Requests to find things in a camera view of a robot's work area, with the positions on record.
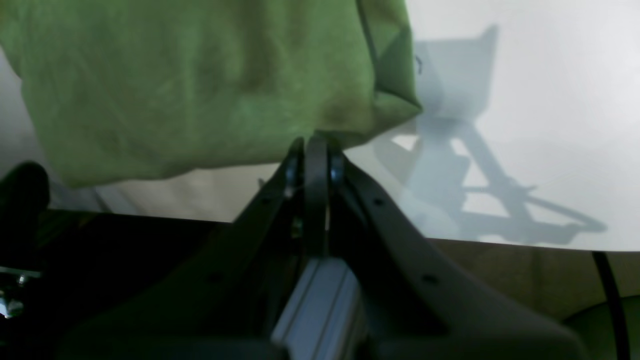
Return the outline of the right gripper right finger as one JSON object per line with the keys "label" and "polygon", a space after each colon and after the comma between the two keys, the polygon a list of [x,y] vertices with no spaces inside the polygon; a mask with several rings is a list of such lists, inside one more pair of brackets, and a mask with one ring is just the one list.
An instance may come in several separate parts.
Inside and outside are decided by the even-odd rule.
{"label": "right gripper right finger", "polygon": [[329,144],[329,251],[364,298],[357,360],[583,360],[574,333],[470,276]]}

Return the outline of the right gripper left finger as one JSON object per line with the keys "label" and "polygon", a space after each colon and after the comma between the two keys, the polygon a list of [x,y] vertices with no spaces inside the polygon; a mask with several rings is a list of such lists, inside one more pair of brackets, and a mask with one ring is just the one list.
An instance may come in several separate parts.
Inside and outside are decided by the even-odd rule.
{"label": "right gripper left finger", "polygon": [[329,142],[296,139],[217,239],[165,279],[74,330],[61,360],[285,360],[270,339],[307,256],[325,256]]}

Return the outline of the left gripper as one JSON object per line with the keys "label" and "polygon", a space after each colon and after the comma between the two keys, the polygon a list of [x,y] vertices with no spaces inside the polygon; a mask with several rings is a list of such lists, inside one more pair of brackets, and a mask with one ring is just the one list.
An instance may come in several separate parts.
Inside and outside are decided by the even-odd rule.
{"label": "left gripper", "polygon": [[50,203],[45,169],[23,162],[10,170],[0,184],[1,305],[4,317],[18,317],[25,309],[25,287],[41,277],[38,255],[39,217]]}

